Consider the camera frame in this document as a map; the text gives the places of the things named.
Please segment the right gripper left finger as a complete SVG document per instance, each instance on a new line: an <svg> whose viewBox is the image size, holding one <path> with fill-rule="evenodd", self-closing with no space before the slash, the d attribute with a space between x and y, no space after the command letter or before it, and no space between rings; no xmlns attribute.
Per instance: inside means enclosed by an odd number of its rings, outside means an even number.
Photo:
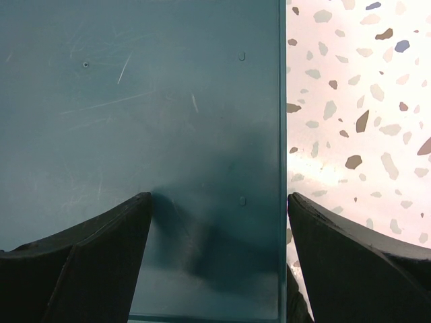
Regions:
<svg viewBox="0 0 431 323"><path fill-rule="evenodd" d="M1 251L2 322L127 322L152 220L141 192L51 236Z"/></svg>

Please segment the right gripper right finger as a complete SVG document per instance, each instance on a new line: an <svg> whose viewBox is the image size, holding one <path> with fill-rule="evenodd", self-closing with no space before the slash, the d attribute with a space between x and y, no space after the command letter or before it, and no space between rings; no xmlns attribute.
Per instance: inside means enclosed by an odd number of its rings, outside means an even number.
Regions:
<svg viewBox="0 0 431 323"><path fill-rule="evenodd" d="M429 322L430 249L294 192L288 215L315 322Z"/></svg>

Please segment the teal drawer box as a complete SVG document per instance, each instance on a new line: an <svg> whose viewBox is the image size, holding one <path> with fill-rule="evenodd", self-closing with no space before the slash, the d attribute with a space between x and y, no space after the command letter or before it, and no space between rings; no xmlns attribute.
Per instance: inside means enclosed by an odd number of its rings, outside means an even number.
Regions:
<svg viewBox="0 0 431 323"><path fill-rule="evenodd" d="M2 1L1 248L139 192L131 315L286 319L284 1Z"/></svg>

